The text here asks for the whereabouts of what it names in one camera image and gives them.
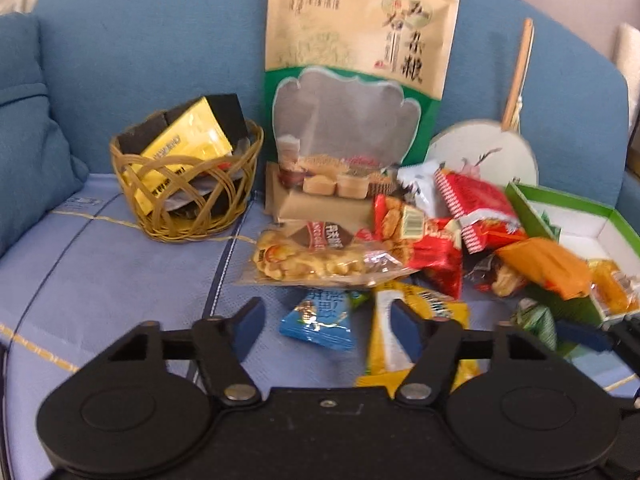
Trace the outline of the orange snack packet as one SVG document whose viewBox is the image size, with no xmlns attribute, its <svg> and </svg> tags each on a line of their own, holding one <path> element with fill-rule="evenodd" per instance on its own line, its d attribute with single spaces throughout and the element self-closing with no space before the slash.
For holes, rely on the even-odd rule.
<svg viewBox="0 0 640 480">
<path fill-rule="evenodd" d="M 497 249 L 496 255 L 527 281 L 563 300 L 589 295 L 591 272 L 587 261 L 555 240 L 529 237 Z"/>
</svg>

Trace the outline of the red clear date snack bag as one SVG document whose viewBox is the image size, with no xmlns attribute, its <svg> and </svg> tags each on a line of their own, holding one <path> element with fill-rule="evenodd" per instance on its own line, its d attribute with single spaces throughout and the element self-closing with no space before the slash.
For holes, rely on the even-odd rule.
<svg viewBox="0 0 640 480">
<path fill-rule="evenodd" d="M 364 241 L 396 275 L 421 273 L 438 292 L 458 299 L 462 292 L 462 240 L 453 218 L 432 218 L 400 198 L 372 200 L 372 230 Z"/>
</svg>

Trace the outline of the yellow candy packet in box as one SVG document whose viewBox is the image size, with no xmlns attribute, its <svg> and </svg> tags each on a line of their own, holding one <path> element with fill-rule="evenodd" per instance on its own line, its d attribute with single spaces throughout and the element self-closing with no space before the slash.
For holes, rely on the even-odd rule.
<svg viewBox="0 0 640 480">
<path fill-rule="evenodd" d="M 613 261 L 588 261 L 591 295 L 607 316 L 639 310 L 639 275 L 626 274 Z"/>
</svg>

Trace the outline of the yellow snack packet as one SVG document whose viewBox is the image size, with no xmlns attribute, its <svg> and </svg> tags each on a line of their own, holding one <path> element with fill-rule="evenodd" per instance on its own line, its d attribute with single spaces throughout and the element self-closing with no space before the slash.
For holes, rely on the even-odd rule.
<svg viewBox="0 0 640 480">
<path fill-rule="evenodd" d="M 420 320 L 452 318 L 463 328 L 470 327 L 470 309 L 463 301 L 452 299 L 429 288 L 400 281 L 376 286 L 373 293 L 374 315 L 371 327 L 366 372 L 356 387 L 385 387 L 390 396 L 408 376 L 422 350 L 421 335 L 412 317 L 394 308 L 402 301 Z"/>
</svg>

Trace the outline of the small green snack packet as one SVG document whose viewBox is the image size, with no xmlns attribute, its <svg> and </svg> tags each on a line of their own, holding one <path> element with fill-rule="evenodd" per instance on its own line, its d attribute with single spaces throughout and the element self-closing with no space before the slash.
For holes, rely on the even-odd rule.
<svg viewBox="0 0 640 480">
<path fill-rule="evenodd" d="M 512 315 L 512 322 L 537 337 L 550 350 L 558 348 L 554 318 L 543 304 L 530 298 L 521 299 Z"/>
</svg>

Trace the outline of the dark clear snack packet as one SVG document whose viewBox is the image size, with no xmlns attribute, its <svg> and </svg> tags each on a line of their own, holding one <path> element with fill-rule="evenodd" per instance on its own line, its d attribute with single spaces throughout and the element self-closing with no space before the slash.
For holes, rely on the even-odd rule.
<svg viewBox="0 0 640 480">
<path fill-rule="evenodd" d="M 480 260 L 469 270 L 466 278 L 481 292 L 491 292 L 500 298 L 510 297 L 528 284 L 525 276 L 496 255 Z"/>
</svg>

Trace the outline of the green white cardboard box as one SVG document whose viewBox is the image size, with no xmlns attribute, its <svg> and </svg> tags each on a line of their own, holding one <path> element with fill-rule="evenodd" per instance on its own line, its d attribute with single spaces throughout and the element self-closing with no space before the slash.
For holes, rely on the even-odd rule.
<svg viewBox="0 0 640 480">
<path fill-rule="evenodd" d="M 528 235 L 551 238 L 551 228 L 556 226 L 559 244 L 576 256 L 612 260 L 623 274 L 639 274 L 639 235 L 616 209 L 552 188 L 514 182 L 506 187 L 506 197 Z M 527 293 L 558 320 L 608 327 L 639 315 L 637 309 L 608 312 L 593 296 L 564 301 L 536 285 L 529 286 Z"/>
</svg>

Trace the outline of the small blue snack packet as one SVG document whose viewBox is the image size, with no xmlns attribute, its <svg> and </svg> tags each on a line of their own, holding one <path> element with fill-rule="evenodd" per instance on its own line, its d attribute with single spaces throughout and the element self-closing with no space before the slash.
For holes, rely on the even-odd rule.
<svg viewBox="0 0 640 480">
<path fill-rule="evenodd" d="M 281 335 L 336 351 L 355 347 L 352 312 L 371 298 L 360 290 L 309 289 L 302 301 L 282 318 Z"/>
</svg>

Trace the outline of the red white striped snack packet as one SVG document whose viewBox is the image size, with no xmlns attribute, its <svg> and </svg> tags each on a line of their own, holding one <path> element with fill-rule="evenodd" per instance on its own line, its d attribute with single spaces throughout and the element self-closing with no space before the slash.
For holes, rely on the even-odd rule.
<svg viewBox="0 0 640 480">
<path fill-rule="evenodd" d="M 460 224 L 470 254 L 526 240 L 518 215 L 498 186 L 448 169 L 437 169 L 434 180 L 450 214 Z"/>
</svg>

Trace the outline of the clear peanut snack bag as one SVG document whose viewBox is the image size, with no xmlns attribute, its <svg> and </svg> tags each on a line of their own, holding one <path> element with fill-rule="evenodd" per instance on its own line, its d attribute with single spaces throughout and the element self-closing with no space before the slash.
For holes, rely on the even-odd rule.
<svg viewBox="0 0 640 480">
<path fill-rule="evenodd" d="M 372 288 L 413 270 L 366 229 L 327 221 L 268 226 L 257 237 L 241 284 Z"/>
</svg>

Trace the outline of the woven bamboo basket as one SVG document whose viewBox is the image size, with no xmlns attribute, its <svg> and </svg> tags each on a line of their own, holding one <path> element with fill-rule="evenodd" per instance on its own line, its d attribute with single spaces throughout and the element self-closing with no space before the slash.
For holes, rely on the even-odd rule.
<svg viewBox="0 0 640 480">
<path fill-rule="evenodd" d="M 204 240 L 245 211 L 255 182 L 264 129 L 247 119 L 248 144 L 239 155 L 200 159 L 188 155 L 152 159 L 126 154 L 122 136 L 110 142 L 122 194 L 148 237 L 167 243 Z"/>
</svg>

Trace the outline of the white silver snack packet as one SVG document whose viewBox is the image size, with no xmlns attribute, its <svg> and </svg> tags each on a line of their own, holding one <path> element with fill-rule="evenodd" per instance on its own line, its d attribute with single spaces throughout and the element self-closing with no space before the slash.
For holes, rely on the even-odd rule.
<svg viewBox="0 0 640 480">
<path fill-rule="evenodd" d="M 435 182 L 435 172 L 440 168 L 436 160 L 426 160 L 419 165 L 401 167 L 397 182 L 406 191 L 406 200 L 430 218 L 450 218 L 450 211 Z"/>
</svg>

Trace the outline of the yellow black packet in basket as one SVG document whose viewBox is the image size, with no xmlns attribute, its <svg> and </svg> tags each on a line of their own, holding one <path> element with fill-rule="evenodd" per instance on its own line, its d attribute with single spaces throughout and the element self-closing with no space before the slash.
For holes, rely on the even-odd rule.
<svg viewBox="0 0 640 480">
<path fill-rule="evenodd" d="M 210 94 L 160 112 L 118 136 L 122 154 L 160 160 L 191 156 L 201 160 L 242 155 L 250 136 L 238 96 Z"/>
</svg>

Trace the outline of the round painted hand fan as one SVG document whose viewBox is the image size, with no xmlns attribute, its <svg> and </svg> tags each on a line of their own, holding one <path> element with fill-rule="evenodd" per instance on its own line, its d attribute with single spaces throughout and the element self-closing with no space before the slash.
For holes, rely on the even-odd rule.
<svg viewBox="0 0 640 480">
<path fill-rule="evenodd" d="M 429 162 L 503 188 L 511 182 L 538 184 L 536 156 L 521 135 L 523 90 L 534 38 L 534 22 L 526 18 L 502 118 L 472 119 L 445 129 L 431 140 Z"/>
</svg>

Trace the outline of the blue sofa cushion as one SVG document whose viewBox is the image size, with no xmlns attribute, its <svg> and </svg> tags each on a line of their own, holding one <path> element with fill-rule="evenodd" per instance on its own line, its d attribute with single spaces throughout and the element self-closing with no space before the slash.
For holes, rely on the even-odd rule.
<svg viewBox="0 0 640 480">
<path fill-rule="evenodd" d="M 40 29 L 30 14 L 1 17 L 1 251 L 80 190 L 84 162 L 51 117 Z"/>
</svg>

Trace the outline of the white bubble wrap roll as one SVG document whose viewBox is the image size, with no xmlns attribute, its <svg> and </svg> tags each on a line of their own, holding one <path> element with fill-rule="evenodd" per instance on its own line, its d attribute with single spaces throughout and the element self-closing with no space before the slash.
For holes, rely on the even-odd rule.
<svg viewBox="0 0 640 480">
<path fill-rule="evenodd" d="M 613 52 L 613 62 L 626 80 L 629 129 L 634 128 L 639 109 L 640 32 L 627 23 L 620 24 Z"/>
</svg>

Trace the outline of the large beige green grain bag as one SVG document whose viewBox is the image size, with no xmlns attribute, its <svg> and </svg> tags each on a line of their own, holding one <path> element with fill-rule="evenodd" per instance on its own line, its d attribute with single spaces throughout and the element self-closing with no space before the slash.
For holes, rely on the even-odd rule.
<svg viewBox="0 0 640 480">
<path fill-rule="evenodd" d="M 366 220 L 426 156 L 460 0 L 268 0 L 267 208 Z"/>
</svg>

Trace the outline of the blue fabric sofa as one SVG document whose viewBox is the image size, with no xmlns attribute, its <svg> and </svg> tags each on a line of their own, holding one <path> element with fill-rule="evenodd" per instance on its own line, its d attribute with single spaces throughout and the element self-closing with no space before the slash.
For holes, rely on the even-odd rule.
<svg viewBox="0 0 640 480">
<path fill-rule="evenodd" d="M 267 0 L 39 0 L 51 117 L 89 174 L 111 170 L 111 138 L 164 107 L 234 93 L 264 106 Z M 639 220 L 625 174 L 627 86 L 620 71 L 522 0 L 461 0 L 435 129 L 498 114 L 524 18 L 535 24 L 523 130 L 543 185 Z"/>
</svg>

